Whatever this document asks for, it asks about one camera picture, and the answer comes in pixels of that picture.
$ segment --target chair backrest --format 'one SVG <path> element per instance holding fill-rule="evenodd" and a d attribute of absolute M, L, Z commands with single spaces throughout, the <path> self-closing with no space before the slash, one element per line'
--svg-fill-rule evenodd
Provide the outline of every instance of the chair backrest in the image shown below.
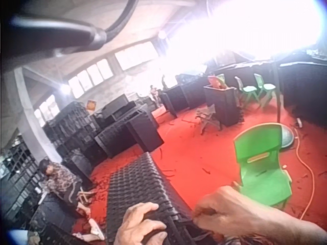
<path fill-rule="evenodd" d="M 257 175 L 267 169 L 280 168 L 278 153 L 282 147 L 281 124 L 254 126 L 234 139 L 237 162 L 246 175 Z"/>
<path fill-rule="evenodd" d="M 220 82 L 220 84 L 221 84 L 222 86 L 227 87 L 227 85 L 226 85 L 226 83 L 225 83 L 225 76 L 224 76 L 224 74 L 219 74 L 219 75 L 216 76 L 216 77 L 218 78 L 218 80 L 219 80 L 219 82 Z"/>
<path fill-rule="evenodd" d="M 262 76 L 255 73 L 254 77 L 255 77 L 256 83 L 258 84 L 258 87 L 263 88 L 265 82 L 264 82 L 264 79 L 262 78 Z"/>
<path fill-rule="evenodd" d="M 236 79 L 237 83 L 239 84 L 239 89 L 241 91 L 243 91 L 243 83 L 242 83 L 242 80 L 240 78 L 238 78 L 238 77 L 235 77 L 235 79 Z"/>
<path fill-rule="evenodd" d="M 224 74 L 219 74 L 217 76 L 217 78 L 219 78 L 221 81 L 225 82 L 225 75 Z"/>
<path fill-rule="evenodd" d="M 218 78 L 216 78 L 215 76 L 208 76 L 208 80 L 209 80 L 209 83 L 210 85 L 213 87 L 213 88 L 220 88 L 220 80 Z"/>

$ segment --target dark hair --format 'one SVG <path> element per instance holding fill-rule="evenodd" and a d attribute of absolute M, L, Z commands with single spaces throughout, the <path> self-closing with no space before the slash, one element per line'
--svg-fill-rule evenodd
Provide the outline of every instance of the dark hair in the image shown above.
<path fill-rule="evenodd" d="M 48 157 L 42 159 L 39 164 L 39 169 L 40 169 L 41 173 L 46 175 L 46 169 L 48 168 L 49 165 L 51 165 L 51 162 Z"/>

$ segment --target green plastic chair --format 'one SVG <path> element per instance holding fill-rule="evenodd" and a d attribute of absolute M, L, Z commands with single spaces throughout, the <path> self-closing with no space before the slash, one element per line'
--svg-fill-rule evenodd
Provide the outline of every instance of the green plastic chair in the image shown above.
<path fill-rule="evenodd" d="M 243 86 L 242 80 L 238 77 L 235 77 L 237 83 L 239 84 L 239 89 L 242 92 L 241 94 L 241 99 L 243 99 L 244 95 L 247 95 L 246 100 L 244 102 L 244 108 L 246 107 L 246 105 L 249 103 L 251 97 L 254 97 L 256 99 L 256 101 L 260 104 L 260 100 L 258 95 L 256 94 L 257 88 L 254 86 Z"/>
<path fill-rule="evenodd" d="M 261 124 L 234 139 L 237 162 L 241 167 L 240 192 L 264 205 L 286 204 L 292 195 L 290 177 L 279 165 L 282 126 Z"/>
<path fill-rule="evenodd" d="M 216 76 L 216 78 L 218 78 L 225 86 L 227 86 L 225 83 L 225 75 L 224 74 L 219 74 L 218 76 Z"/>
<path fill-rule="evenodd" d="M 265 101 L 261 103 L 261 107 L 265 107 L 271 101 L 272 93 L 276 90 L 276 87 L 273 84 L 269 84 L 269 83 L 265 84 L 264 79 L 259 74 L 254 74 L 254 77 L 260 89 L 259 97 L 263 93 L 263 91 L 267 93 Z"/>

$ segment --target red carpet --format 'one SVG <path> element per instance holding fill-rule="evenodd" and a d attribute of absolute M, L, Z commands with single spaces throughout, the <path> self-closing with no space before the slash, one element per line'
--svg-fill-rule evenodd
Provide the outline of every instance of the red carpet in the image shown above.
<path fill-rule="evenodd" d="M 239 180 L 239 166 L 233 146 L 234 137 L 254 125 L 276 121 L 274 100 L 264 110 L 256 109 L 257 107 L 258 105 L 252 105 L 245 111 L 244 123 L 223 128 L 222 131 L 218 131 L 214 126 L 208 126 L 203 135 L 200 135 L 195 110 L 180 112 L 177 119 L 173 119 L 169 113 L 161 115 L 165 112 L 164 108 L 153 113 L 160 124 L 158 131 L 165 143 L 151 155 L 191 208 L 194 208 L 196 202 L 205 194 Z M 294 124 L 294 119 L 284 109 L 281 123 L 287 126 Z M 304 219 L 327 230 L 327 209 L 324 200 L 327 186 L 327 132 L 303 122 L 299 134 L 300 156 L 311 167 L 316 180 L 316 192 Z M 280 163 L 281 166 L 287 166 L 286 169 L 293 180 L 292 198 L 287 203 L 285 211 L 294 217 L 300 217 L 310 199 L 312 185 L 309 171 L 296 157 L 296 144 L 297 140 L 293 147 L 280 153 Z M 91 216 L 104 231 L 109 176 L 141 153 L 141 149 L 135 145 L 113 159 L 107 159 L 92 173 L 91 179 L 98 186 L 97 195 L 90 206 Z M 89 232 L 89 226 L 81 219 L 75 224 L 74 231 Z"/>

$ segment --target window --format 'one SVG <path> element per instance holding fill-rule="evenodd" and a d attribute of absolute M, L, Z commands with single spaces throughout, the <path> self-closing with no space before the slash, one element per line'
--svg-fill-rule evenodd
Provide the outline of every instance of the window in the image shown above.
<path fill-rule="evenodd" d="M 46 100 L 46 105 L 48 106 L 53 117 L 60 112 L 53 94 Z"/>
<path fill-rule="evenodd" d="M 78 81 L 77 77 L 73 77 L 72 79 L 70 79 L 68 81 L 68 83 L 69 83 L 70 87 L 72 88 L 75 98 L 79 98 L 80 96 L 82 96 L 82 94 L 84 93 L 84 90 L 83 90 L 80 82 Z"/>
<path fill-rule="evenodd" d="M 87 72 L 90 74 L 94 85 L 98 85 L 103 82 L 103 78 L 99 72 L 97 65 L 92 65 L 87 69 Z"/>
<path fill-rule="evenodd" d="M 112 77 L 112 71 L 106 59 L 100 60 L 88 69 L 80 72 L 68 81 L 75 98 L 79 98 L 87 90 Z"/>
<path fill-rule="evenodd" d="M 108 61 L 106 59 L 100 60 L 97 66 L 101 72 L 103 79 L 108 79 L 113 76 L 112 71 L 109 67 Z"/>
<path fill-rule="evenodd" d="M 77 74 L 78 80 L 81 82 L 84 91 L 88 91 L 93 87 L 93 84 L 88 76 L 88 73 L 84 70 Z"/>
<path fill-rule="evenodd" d="M 45 102 L 43 102 L 39 109 L 34 111 L 34 115 L 39 121 L 41 127 L 45 125 L 45 121 L 53 119 L 60 112 L 56 103 L 55 97 L 52 94 Z"/>
<path fill-rule="evenodd" d="M 115 56 L 121 68 L 127 70 L 133 66 L 157 58 L 158 53 L 151 42 L 145 42 L 119 51 L 115 53 Z"/>
<path fill-rule="evenodd" d="M 45 124 L 45 121 L 42 118 L 41 111 L 39 109 L 37 109 L 36 111 L 34 111 L 34 115 L 36 116 L 37 120 L 39 121 L 39 124 L 41 125 L 41 127 L 43 127 Z"/>
<path fill-rule="evenodd" d="M 41 105 L 40 105 L 40 110 L 44 116 L 44 119 L 46 121 L 49 121 L 51 120 L 53 117 L 51 115 L 51 111 L 49 110 L 48 108 L 48 105 L 46 104 L 46 102 L 43 102 Z"/>

